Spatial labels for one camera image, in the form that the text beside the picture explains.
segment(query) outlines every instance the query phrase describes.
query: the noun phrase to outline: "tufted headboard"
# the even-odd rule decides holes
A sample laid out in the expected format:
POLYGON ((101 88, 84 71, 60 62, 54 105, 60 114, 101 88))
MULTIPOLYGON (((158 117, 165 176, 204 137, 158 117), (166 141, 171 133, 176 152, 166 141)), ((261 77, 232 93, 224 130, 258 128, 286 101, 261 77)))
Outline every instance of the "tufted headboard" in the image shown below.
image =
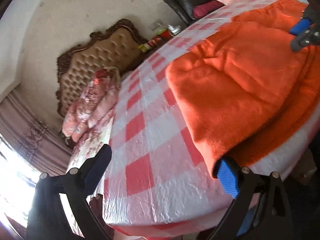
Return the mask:
POLYGON ((127 19, 118 21, 105 34, 91 33, 90 38, 88 44, 75 46, 58 58, 60 88, 56 96, 58 113, 63 117, 97 70, 115 66, 123 75, 134 70, 144 59, 138 46, 147 40, 127 19))

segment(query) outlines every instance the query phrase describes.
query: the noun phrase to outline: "orange cloth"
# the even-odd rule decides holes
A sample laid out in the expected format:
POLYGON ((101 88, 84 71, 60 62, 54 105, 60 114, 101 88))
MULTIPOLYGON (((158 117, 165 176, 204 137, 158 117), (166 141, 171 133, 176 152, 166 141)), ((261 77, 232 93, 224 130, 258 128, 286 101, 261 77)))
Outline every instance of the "orange cloth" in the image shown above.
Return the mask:
POLYGON ((294 53, 288 33, 305 4, 279 0, 243 13, 166 70, 210 174, 228 152, 251 165, 280 146, 319 102, 320 49, 294 53))

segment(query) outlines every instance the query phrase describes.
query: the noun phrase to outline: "checkered tablecloth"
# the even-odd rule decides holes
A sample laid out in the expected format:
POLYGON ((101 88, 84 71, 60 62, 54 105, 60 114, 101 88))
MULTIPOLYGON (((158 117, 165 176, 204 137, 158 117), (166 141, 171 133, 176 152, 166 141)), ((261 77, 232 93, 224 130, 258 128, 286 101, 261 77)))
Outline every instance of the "checkered tablecloth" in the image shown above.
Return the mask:
MULTIPOLYGON (((274 1, 224 6, 189 26, 122 84, 109 144, 112 161, 97 192, 103 218, 127 235, 172 238, 212 228, 231 203, 209 176, 165 78, 167 65, 244 11, 274 1)), ((288 176, 319 124, 320 107, 285 144, 251 168, 288 176)))

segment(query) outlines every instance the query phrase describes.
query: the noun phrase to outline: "blanket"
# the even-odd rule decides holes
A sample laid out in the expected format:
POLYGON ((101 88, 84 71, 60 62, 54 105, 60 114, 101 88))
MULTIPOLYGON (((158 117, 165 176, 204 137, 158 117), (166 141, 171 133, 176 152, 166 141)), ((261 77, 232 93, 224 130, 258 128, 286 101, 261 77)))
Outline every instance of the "blanket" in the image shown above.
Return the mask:
POLYGON ((290 138, 319 102, 320 49, 292 52, 306 4, 243 13, 174 60, 166 77, 212 174, 225 154, 251 165, 290 138))

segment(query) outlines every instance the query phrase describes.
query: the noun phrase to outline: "bolt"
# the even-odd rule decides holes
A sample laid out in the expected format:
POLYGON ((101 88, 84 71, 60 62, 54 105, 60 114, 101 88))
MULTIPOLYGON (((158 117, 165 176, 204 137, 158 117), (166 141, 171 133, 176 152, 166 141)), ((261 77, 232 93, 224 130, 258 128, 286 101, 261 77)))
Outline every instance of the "bolt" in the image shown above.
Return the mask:
POLYGON ((272 173, 272 177, 274 177, 275 179, 277 179, 277 178, 280 177, 280 175, 279 175, 279 173, 277 173, 277 172, 273 172, 273 173, 272 173))
POLYGON ((40 175, 41 179, 45 179, 48 176, 48 173, 44 172, 40 175))
POLYGON ((248 167, 243 167, 241 168, 241 171, 244 173, 244 174, 248 174, 250 172, 250 169, 248 167))
POLYGON ((78 168, 72 168, 70 171, 69 171, 69 173, 71 174, 71 175, 75 175, 75 174, 77 174, 78 173, 78 168))

